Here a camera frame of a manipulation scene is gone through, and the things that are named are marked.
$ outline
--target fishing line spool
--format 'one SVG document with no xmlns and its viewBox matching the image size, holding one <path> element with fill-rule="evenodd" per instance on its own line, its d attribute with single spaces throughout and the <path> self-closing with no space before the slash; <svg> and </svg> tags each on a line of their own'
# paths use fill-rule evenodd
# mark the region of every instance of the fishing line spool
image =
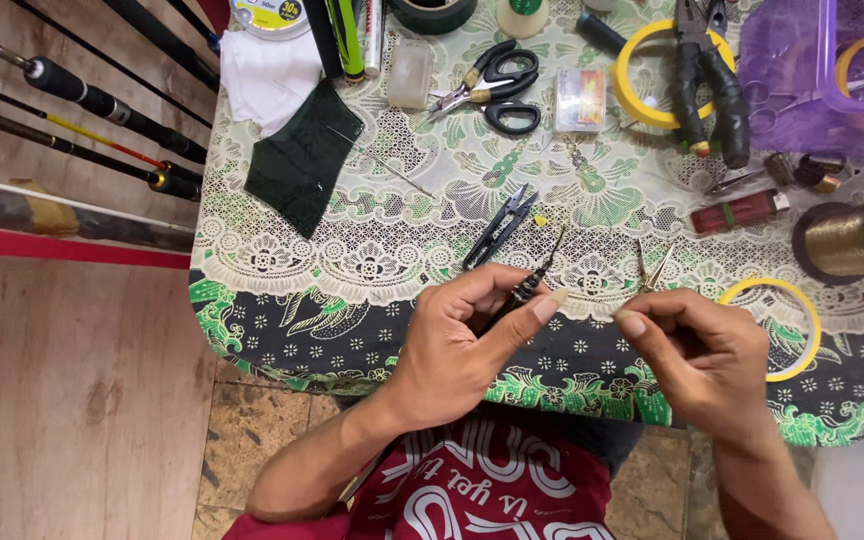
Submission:
<svg viewBox="0 0 864 540">
<path fill-rule="evenodd" d="M 829 285 L 853 284 L 864 276 L 864 204 L 825 202 L 798 218 L 792 232 L 798 265 Z"/>
</svg>

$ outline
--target person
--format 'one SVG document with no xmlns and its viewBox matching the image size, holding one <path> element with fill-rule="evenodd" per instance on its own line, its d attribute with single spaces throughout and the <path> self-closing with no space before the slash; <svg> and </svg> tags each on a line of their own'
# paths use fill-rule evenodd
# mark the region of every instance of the person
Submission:
<svg viewBox="0 0 864 540">
<path fill-rule="evenodd" d="M 224 538 L 612 540 L 609 481 L 624 455 L 609 452 L 610 430 L 583 444 L 568 429 L 582 417 L 482 401 L 565 300 L 543 284 L 477 338 L 528 274 L 490 263 L 423 290 L 386 382 L 273 455 Z M 768 338 L 749 311 L 675 289 L 614 319 L 672 410 L 712 439 L 733 540 L 836 537 L 766 406 Z"/>
</svg>

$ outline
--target dark green fabric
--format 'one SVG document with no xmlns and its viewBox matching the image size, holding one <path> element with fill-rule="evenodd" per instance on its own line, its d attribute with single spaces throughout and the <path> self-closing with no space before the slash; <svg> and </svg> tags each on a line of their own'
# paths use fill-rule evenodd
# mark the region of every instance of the dark green fabric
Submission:
<svg viewBox="0 0 864 540">
<path fill-rule="evenodd" d="M 326 211 L 362 121 L 323 80 L 282 129 L 255 143 L 246 191 L 276 209 L 306 239 Z"/>
</svg>

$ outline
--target table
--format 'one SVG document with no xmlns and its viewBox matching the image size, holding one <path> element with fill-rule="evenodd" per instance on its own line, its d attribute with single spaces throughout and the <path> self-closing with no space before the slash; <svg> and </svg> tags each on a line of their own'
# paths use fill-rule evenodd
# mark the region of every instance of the table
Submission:
<svg viewBox="0 0 864 540">
<path fill-rule="evenodd" d="M 673 2 L 620 3 L 606 22 L 629 35 L 651 20 L 670 19 Z M 750 6 L 729 4 L 728 41 Z M 452 88 L 485 48 L 502 40 L 495 2 L 480 0 L 472 19 L 444 36 L 429 36 L 434 88 Z M 242 190 L 258 127 L 233 122 L 220 93 L 205 171 L 189 293 L 212 347 L 240 368 L 301 391 L 364 395 L 394 369 L 414 309 L 427 286 L 459 272 L 488 220 L 522 184 L 537 187 L 535 211 L 568 224 L 547 280 L 568 286 L 568 302 L 499 374 L 486 399 L 520 407 L 640 419 L 678 425 L 654 374 L 619 335 L 609 315 L 639 288 L 636 239 L 653 265 L 672 241 L 678 248 L 660 289 L 686 287 L 715 298 L 748 275 L 799 286 L 822 314 L 828 334 L 810 371 L 770 383 L 769 406 L 782 434 L 798 445 L 841 446 L 864 438 L 864 279 L 822 286 L 793 262 L 788 239 L 801 211 L 828 199 L 790 192 L 794 209 L 769 223 L 699 239 L 685 223 L 707 204 L 703 183 L 724 169 L 720 159 L 681 155 L 659 131 L 615 127 L 625 112 L 609 96 L 606 123 L 590 135 L 549 140 L 552 68 L 606 68 L 610 60 L 572 30 L 576 2 L 553 0 L 550 24 L 523 40 L 539 56 L 539 80 L 522 97 L 543 120 L 531 135 L 491 131 L 481 114 L 460 109 L 437 124 L 420 111 L 390 109 L 381 80 L 337 83 L 366 130 L 359 142 L 439 195 L 413 192 L 352 153 L 329 209 L 311 240 Z M 414 38 L 389 18 L 391 44 Z M 658 95 L 656 68 L 631 70 L 636 90 Z M 864 202 L 862 170 L 836 200 Z M 496 259 L 535 267 L 558 227 L 523 226 Z M 772 338 L 770 365 L 796 358 L 805 345 L 801 314 L 766 289 L 739 299 Z"/>
</svg>

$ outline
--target fingernail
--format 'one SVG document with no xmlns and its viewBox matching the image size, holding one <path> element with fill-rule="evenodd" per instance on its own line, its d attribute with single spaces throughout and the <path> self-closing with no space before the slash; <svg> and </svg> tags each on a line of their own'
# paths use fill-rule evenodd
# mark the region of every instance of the fingernail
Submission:
<svg viewBox="0 0 864 540">
<path fill-rule="evenodd" d="M 638 338 L 645 332 L 645 323 L 642 322 L 642 316 L 639 313 L 629 309 L 620 309 L 612 315 L 612 318 L 615 319 L 615 324 L 618 325 L 619 330 L 626 338 Z"/>
<path fill-rule="evenodd" d="M 561 306 L 567 298 L 569 298 L 569 288 L 562 287 L 555 289 L 552 291 L 552 294 L 543 298 L 539 303 L 536 303 L 533 310 L 535 312 L 535 317 L 538 318 L 538 322 L 543 325 L 549 322 L 549 319 L 552 318 L 552 315 L 555 315 L 555 313 L 558 312 L 559 306 Z"/>
</svg>

